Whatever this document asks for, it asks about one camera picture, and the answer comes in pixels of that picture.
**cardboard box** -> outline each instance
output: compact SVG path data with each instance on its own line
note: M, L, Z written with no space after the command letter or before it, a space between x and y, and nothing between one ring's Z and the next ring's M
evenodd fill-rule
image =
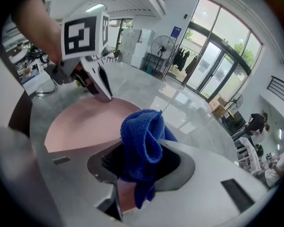
M209 102L210 107L212 108L212 110L214 110L216 107L218 107L220 104L218 101L216 100L212 100Z
M221 104L219 104L217 107L213 108L212 114L216 118L220 118L222 115L225 114L225 108Z
M222 97L218 97L217 101L218 101L222 106L225 106L226 103L227 103Z

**gray countertop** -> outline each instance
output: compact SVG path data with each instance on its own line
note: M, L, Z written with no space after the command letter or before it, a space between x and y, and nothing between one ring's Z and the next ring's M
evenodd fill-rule
M237 161L234 143L225 129L210 113L209 105L199 96L173 81L163 82L123 63L104 65L114 97L140 108L163 111L168 128L180 143L209 150L230 161ZM53 89L51 80L37 91ZM58 86L57 92L33 99L30 135L35 145L44 145L46 133L54 119L68 106L92 96L73 82Z
M205 149L237 161L237 153L230 135L210 113L209 105L191 91L173 81L162 82L145 72L122 63L104 65L114 97L128 100L140 108L163 111L166 125L180 143ZM40 85L38 92L50 91L53 82ZM58 86L58 90L44 97L33 98L30 137L39 167L55 201L64 226L124 226L92 208L78 191L75 182L55 167L52 155L44 145L47 131L54 119L73 103L92 95L76 83Z

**cable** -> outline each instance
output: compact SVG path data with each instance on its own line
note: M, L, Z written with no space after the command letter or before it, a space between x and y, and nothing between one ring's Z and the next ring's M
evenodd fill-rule
M46 62L47 62L47 65L49 65L49 58L47 57L47 59L46 59ZM47 94L52 94L52 93L54 93L54 92L56 92L57 90L58 90L58 85L57 85L57 83L53 80L53 78L52 78L52 76L50 76L51 77L51 80L53 81L53 84L54 84L54 89L52 90L52 91L50 91L50 92L34 92L31 96L30 96L30 98L31 99L33 99L35 96L37 96L38 94L45 94L45 95L47 95Z
M34 93L34 96L36 96L37 94L52 94L54 93L55 91L58 90L58 85L56 84L56 82L53 80L53 78L51 77L51 80L53 81L53 84L54 84L54 90L53 91L50 91L50 92L35 92Z

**human arm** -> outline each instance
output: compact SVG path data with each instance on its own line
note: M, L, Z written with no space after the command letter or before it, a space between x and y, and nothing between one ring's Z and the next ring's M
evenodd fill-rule
M52 62L62 57L61 27L49 17L42 0L26 0L13 14L19 31L36 47L42 49Z
M261 132L259 132L259 131L250 131L250 133L252 133L252 134L256 134L256 135L261 134Z
M272 169L275 170L275 172L278 174L279 177L283 176L284 170L280 168L279 166L272 166Z

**blue cloth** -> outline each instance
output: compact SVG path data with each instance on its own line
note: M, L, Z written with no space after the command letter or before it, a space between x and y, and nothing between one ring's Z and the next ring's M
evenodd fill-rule
M162 147L157 140L176 141L165 126L162 111L139 110L129 115L121 125L125 167L121 179L137 183L134 199L141 208L145 198L154 197L155 172L162 158Z

